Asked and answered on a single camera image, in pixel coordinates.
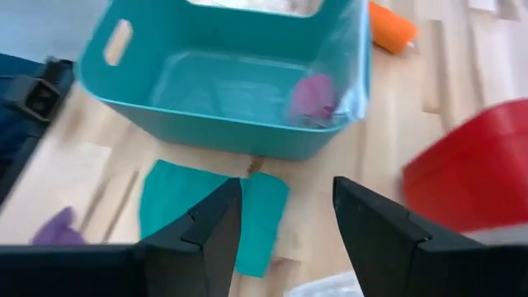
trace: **orange cylinder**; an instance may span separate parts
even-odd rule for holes
[[[392,54],[402,53],[417,35],[415,25],[372,1],[369,9],[374,43]]]

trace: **wooden floor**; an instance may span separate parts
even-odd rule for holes
[[[484,107],[528,95],[521,2],[379,3],[419,26],[416,47],[400,57],[374,49],[368,116],[314,158],[297,163],[161,143],[76,86],[0,214],[0,242],[27,243],[66,205],[74,205],[76,226],[89,242],[137,241],[141,181],[162,158],[240,177],[256,167],[288,183],[269,273],[265,279],[235,275],[232,296],[282,296],[295,285],[351,270],[333,215],[332,177],[349,177],[402,202],[398,180],[405,163]],[[67,158],[92,166],[65,186],[57,181],[83,170]],[[68,170],[55,168],[57,162],[70,164]]]

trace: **white plastic bag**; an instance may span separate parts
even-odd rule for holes
[[[363,297],[354,271],[317,280],[286,293],[285,297]]]

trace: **red plastic container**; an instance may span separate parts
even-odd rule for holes
[[[528,223],[528,100],[483,111],[403,169],[407,206],[457,232]]]

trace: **storage bin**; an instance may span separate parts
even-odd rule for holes
[[[161,140],[306,159],[351,121],[308,129],[279,115],[314,63],[338,86],[350,84],[368,96],[367,4],[327,0],[303,17],[187,0],[114,0],[76,74],[94,97]],[[357,34],[342,40],[334,27],[346,9],[354,16],[347,29]],[[132,35],[119,63],[109,65],[103,52],[120,20],[130,23]],[[321,55],[323,45],[331,46]]]
[[[528,224],[528,99],[483,111],[403,169],[411,210],[467,233]]]

